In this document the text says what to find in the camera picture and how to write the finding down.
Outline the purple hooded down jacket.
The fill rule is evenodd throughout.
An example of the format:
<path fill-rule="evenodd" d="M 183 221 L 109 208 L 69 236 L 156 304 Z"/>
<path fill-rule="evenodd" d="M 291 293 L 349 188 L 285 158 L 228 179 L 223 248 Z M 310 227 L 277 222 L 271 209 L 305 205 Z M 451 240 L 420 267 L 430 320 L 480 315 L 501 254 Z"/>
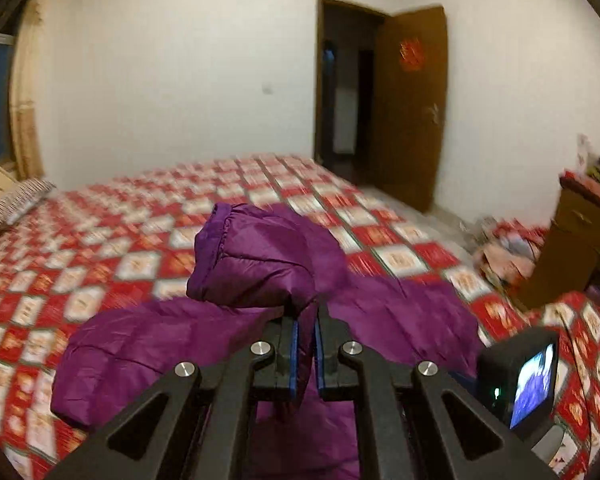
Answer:
<path fill-rule="evenodd" d="M 299 324 L 298 394 L 259 406 L 249 477 L 354 479 L 353 406 L 322 401 L 312 373 L 319 304 L 387 360 L 476 374 L 477 321 L 451 284 L 356 274 L 329 230 L 292 209 L 217 204 L 196 236 L 185 295 L 103 310 L 82 324 L 57 365 L 50 408 L 94 431 L 179 362 L 221 362 L 289 315 Z"/>

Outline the clothes pile on floor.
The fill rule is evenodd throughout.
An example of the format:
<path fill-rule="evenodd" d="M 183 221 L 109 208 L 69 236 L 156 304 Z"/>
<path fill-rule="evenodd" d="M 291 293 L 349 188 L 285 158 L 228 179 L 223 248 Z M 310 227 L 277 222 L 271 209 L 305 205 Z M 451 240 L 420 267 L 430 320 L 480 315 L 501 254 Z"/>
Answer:
<path fill-rule="evenodd" d="M 546 226 L 526 226 L 517 219 L 478 220 L 467 231 L 475 267 L 499 292 L 513 295 L 531 278 L 545 243 Z"/>

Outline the clothes pile on dresser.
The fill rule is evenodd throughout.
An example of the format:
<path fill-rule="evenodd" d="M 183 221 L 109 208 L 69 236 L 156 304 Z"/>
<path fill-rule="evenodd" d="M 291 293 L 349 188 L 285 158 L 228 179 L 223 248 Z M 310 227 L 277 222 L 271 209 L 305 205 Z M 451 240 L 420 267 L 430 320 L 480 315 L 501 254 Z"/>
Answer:
<path fill-rule="evenodd" d="M 600 155 L 594 152 L 585 134 L 577 135 L 576 166 L 564 170 L 560 176 L 583 185 L 600 198 Z"/>

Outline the red patchwork bear quilt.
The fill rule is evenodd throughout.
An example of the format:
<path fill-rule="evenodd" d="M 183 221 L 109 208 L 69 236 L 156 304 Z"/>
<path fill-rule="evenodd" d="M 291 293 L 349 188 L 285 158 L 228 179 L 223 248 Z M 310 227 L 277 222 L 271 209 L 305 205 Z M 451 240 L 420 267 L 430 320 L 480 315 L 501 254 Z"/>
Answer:
<path fill-rule="evenodd" d="M 214 204 L 286 204 L 338 240 L 355 276 L 449 283 L 482 341 L 530 324 L 560 335 L 552 460 L 581 479 L 600 462 L 600 308 L 570 292 L 536 313 L 513 308 L 448 233 L 336 177 L 312 160 L 261 155 L 194 162 L 44 200 L 0 234 L 0 447 L 21 477 L 41 479 L 84 435 L 50 412 L 57 364 L 94 314 L 181 296 L 194 238 Z"/>

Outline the brown wooden dresser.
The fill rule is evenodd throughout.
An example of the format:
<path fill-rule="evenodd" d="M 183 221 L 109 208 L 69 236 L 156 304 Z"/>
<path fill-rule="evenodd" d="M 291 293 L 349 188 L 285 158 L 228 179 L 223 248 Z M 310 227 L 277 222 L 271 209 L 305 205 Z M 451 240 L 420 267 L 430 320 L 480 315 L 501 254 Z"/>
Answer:
<path fill-rule="evenodd" d="M 571 174 L 559 183 L 562 190 L 539 259 L 517 295 L 527 310 L 566 292 L 600 290 L 600 196 Z"/>

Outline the striped pillow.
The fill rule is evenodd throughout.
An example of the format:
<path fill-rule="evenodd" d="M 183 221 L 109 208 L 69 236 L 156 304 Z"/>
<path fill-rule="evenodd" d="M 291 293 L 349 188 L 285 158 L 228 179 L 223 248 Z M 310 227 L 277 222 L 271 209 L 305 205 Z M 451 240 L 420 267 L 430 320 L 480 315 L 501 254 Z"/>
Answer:
<path fill-rule="evenodd" d="M 20 181 L 0 195 L 0 230 L 10 228 L 55 189 L 48 179 Z"/>

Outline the red paper door decoration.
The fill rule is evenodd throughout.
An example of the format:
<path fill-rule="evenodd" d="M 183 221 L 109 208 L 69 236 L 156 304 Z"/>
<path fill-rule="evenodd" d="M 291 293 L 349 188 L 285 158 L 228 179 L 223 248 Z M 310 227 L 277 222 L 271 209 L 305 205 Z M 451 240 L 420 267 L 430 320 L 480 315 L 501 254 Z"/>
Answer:
<path fill-rule="evenodd" d="M 426 54 L 418 38 L 404 39 L 400 42 L 400 66 L 409 73 L 419 72 L 425 65 Z"/>

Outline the brown wooden door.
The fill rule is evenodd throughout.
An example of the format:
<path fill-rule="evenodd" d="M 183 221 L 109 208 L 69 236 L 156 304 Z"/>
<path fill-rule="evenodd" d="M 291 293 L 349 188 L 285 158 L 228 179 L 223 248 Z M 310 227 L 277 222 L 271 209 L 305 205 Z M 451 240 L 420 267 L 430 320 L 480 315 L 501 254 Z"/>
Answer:
<path fill-rule="evenodd" d="M 400 42 L 410 38 L 418 38 L 426 54 L 419 72 L 409 73 L 400 66 Z M 368 177 L 373 186 L 420 212 L 434 202 L 448 71 L 448 23 L 440 4 L 390 16 L 376 32 Z M 434 103 L 439 107 L 439 125 L 427 113 Z"/>

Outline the beige patterned curtain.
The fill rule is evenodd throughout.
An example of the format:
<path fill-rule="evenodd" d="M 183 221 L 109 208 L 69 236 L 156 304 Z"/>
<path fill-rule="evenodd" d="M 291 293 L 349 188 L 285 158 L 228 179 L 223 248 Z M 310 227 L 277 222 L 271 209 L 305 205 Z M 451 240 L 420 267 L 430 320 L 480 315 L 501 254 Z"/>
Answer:
<path fill-rule="evenodd" d="M 15 162 L 21 180 L 44 176 L 35 122 L 35 79 L 41 0 L 26 0 L 15 36 L 9 77 L 9 119 Z"/>

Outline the dark wooden door frame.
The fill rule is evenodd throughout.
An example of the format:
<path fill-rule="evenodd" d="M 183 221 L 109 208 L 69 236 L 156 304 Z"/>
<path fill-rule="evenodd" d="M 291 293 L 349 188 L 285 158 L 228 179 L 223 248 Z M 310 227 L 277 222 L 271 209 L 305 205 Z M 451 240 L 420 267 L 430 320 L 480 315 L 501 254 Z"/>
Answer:
<path fill-rule="evenodd" d="M 346 0 L 317 0 L 313 158 L 364 179 L 373 130 L 375 38 L 390 15 Z"/>

